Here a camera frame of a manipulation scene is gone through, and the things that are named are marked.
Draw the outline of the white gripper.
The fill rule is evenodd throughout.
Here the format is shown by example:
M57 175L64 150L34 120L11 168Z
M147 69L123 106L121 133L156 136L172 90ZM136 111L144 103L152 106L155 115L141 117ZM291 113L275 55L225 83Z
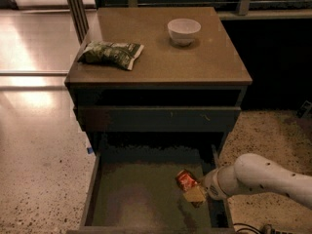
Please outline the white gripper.
M218 169L214 169L207 173L203 179L203 186L206 188L209 196L214 200L223 200L227 195L221 189L218 183ZM196 185L183 193L187 202L205 202L206 191L202 186Z

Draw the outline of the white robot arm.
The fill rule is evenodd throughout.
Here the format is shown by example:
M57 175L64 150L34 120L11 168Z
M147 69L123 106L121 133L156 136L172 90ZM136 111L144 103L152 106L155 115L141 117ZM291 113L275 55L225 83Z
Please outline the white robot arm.
M247 153L233 165L216 168L198 182L182 183L187 202L223 200L235 195L276 193L312 209L312 177L287 170L260 155Z

